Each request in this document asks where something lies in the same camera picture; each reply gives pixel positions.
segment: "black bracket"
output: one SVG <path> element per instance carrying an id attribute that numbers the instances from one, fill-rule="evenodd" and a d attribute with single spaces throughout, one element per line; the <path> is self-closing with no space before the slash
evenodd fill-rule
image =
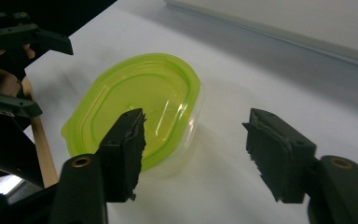
<path id="1" fill-rule="evenodd" d="M 17 203 L 0 194 L 0 224 L 103 224 L 106 203 L 135 200 L 133 190 L 145 149 L 145 114 L 120 116 L 95 154 L 83 154 L 62 167 L 60 182 Z"/>
<path id="2" fill-rule="evenodd" d="M 21 63 L 29 60 L 23 49 L 27 44 L 74 54 L 67 36 L 40 29 L 31 21 L 28 13 L 0 13 L 0 49 L 6 51 L 13 63 Z M 32 100 L 0 94 L 0 114 L 31 118 L 42 114 L 42 110 Z"/>
<path id="3" fill-rule="evenodd" d="M 358 224 L 358 164 L 346 158 L 314 158 L 316 145 L 278 116 L 252 109 L 246 149 L 276 201 L 303 203 L 310 223 Z"/>

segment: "container lid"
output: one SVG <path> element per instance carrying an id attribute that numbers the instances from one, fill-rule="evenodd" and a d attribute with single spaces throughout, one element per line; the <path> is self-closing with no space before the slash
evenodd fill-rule
<path id="1" fill-rule="evenodd" d="M 142 170 L 170 156 L 180 143 L 200 91 L 193 69 L 163 53 L 130 58 L 101 74 L 62 127 L 71 156 L 95 153 L 118 117 L 145 112 Z"/>

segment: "translucent plastic bowl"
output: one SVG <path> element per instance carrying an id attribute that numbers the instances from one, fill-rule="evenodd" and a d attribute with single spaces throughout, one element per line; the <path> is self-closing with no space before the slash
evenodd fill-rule
<path id="1" fill-rule="evenodd" d="M 62 127 L 71 156 L 94 153 L 118 117 L 142 108 L 146 147 L 142 170 L 185 150 L 197 113 L 200 81 L 193 69 L 169 54 L 130 58 L 100 75 Z"/>

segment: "wooden edge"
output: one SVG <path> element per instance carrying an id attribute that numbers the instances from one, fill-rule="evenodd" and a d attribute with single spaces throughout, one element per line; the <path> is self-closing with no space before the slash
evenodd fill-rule
<path id="1" fill-rule="evenodd" d="M 26 96 L 31 96 L 34 99 L 31 83 L 28 77 L 22 80 L 22 87 Z M 54 166 L 54 161 L 51 157 L 50 148 L 48 146 L 48 139 L 46 138 L 43 129 L 42 120 L 39 116 L 31 118 L 31 127 L 34 133 L 34 144 L 36 147 L 36 154 L 39 160 L 40 171 L 43 177 L 45 188 L 58 183 L 59 178 Z"/>

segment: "white table surface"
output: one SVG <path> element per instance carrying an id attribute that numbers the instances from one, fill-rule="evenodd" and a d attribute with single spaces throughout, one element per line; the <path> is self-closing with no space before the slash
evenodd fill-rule
<path id="1" fill-rule="evenodd" d="M 119 0 L 26 69 L 60 173 L 60 135 L 93 80 L 132 56 L 186 61 L 205 92 L 193 154 L 171 176 L 141 173 L 135 202 L 108 204 L 110 223 L 309 223 L 303 204 L 275 203 L 246 153 L 252 107 L 275 113 L 318 145 L 317 158 L 358 163 L 358 66 L 252 33 L 163 0 Z"/>

